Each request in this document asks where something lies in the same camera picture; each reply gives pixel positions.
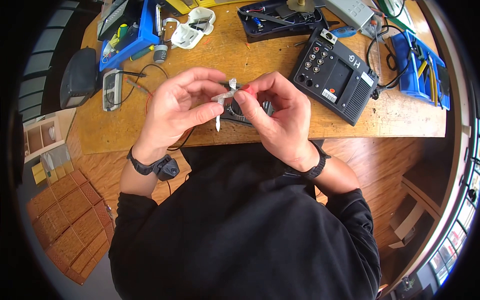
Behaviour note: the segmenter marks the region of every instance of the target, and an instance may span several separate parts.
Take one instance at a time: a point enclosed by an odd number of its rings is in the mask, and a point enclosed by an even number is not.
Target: blue storage bin
[[[144,0],[144,6],[142,8],[142,15],[140,17],[140,25],[138,28],[138,38],[134,40],[130,45],[126,46],[120,52],[116,53],[108,59],[106,63],[102,62],[103,56],[100,57],[100,72],[106,68],[115,69],[120,66],[122,61],[128,59],[133,54],[153,45],[160,44],[160,38],[153,34],[155,27],[155,1],[153,0]],[[103,41],[102,44],[102,53],[103,49],[107,45],[108,41]]]
[[[417,46],[423,49],[423,53],[425,53],[425,56],[427,56],[427,54],[430,54],[433,60],[433,69],[435,70],[435,74],[437,77],[438,96],[441,97],[442,93],[440,90],[440,79],[438,78],[437,64],[442,67],[445,67],[445,63],[440,57],[438,57],[438,55],[435,52],[433,52],[427,45],[425,45],[416,35],[414,35],[409,30],[406,30],[405,32],[399,33],[392,37],[392,44],[393,44],[393,47],[395,48],[396,59],[398,61],[398,68],[401,71],[406,67],[408,63],[407,55],[408,55],[408,52],[410,51],[410,48],[412,47],[413,40],[416,40]],[[420,78],[417,79],[417,70],[418,70],[418,67],[420,67],[420,65],[421,65],[421,61],[417,58],[417,56],[414,53],[412,53],[411,62],[410,62],[410,65],[408,66],[408,69],[405,71],[405,73],[402,76],[400,76],[400,83],[399,83],[400,91],[405,95],[415,97],[423,102],[426,102],[434,106],[435,103],[431,101],[430,80],[427,78],[426,83],[424,84],[423,74],[420,76]],[[442,106],[446,110],[450,110],[449,96],[447,95],[443,96],[441,102],[442,102]]]

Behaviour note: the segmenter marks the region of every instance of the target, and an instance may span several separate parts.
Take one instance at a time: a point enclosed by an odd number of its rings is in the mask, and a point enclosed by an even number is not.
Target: red cap
[[[249,84],[243,85],[241,88],[239,88],[239,90],[245,91],[245,92],[249,93],[249,94],[252,95],[252,96],[255,95],[255,93],[254,93],[253,90],[252,90],[252,87],[250,87]]]

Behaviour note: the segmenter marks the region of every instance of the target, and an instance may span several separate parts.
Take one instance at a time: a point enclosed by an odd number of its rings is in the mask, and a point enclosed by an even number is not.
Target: watch strap
[[[139,174],[148,175],[151,172],[154,172],[161,181],[173,179],[180,172],[177,161],[168,154],[165,154],[165,156],[153,164],[146,166],[133,157],[132,148],[130,148],[130,151],[127,154],[127,159],[132,162],[133,168]]]
[[[320,173],[323,171],[324,167],[325,167],[325,162],[327,159],[329,158],[332,158],[330,155],[328,155],[327,153],[325,153],[325,151],[320,148],[319,146],[317,146],[317,144],[315,144],[314,142],[310,141],[310,143],[313,144],[313,146],[315,146],[315,148],[317,149],[318,151],[318,154],[320,154],[320,160],[318,161],[318,165],[311,168],[310,170],[306,171],[306,172],[299,172],[300,175],[302,175],[304,178],[308,179],[308,180],[312,180],[314,179],[315,177],[317,177],[318,175],[320,175]]]
[[[146,166],[146,165],[142,164],[141,162],[139,162],[138,160],[136,160],[133,157],[132,148],[133,148],[133,146],[130,148],[130,151],[127,154],[127,159],[132,162],[132,165],[133,165],[133,168],[135,169],[135,171],[137,171],[138,173],[140,173],[142,175],[148,175],[148,174],[152,173],[156,162],[154,162],[153,164],[151,164],[149,166]]]

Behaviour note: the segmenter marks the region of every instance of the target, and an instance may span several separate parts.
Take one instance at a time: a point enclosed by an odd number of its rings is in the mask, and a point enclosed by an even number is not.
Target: gray box
[[[325,7],[347,25],[359,30],[373,16],[373,11],[360,0],[324,0]]]

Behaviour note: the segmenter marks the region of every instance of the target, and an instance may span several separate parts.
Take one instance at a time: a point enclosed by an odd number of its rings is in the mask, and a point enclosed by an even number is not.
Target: hand
[[[193,126],[222,114],[223,106],[210,102],[213,96],[227,92],[217,81],[225,74],[209,68],[191,68],[166,80],[156,90],[140,137],[132,155],[144,165],[161,159],[167,148]],[[201,105],[192,108],[195,103]]]
[[[300,172],[318,165],[320,155],[308,141],[310,101],[279,72],[249,82],[234,98],[271,154]],[[272,102],[275,113],[271,117],[261,106],[264,101]]]

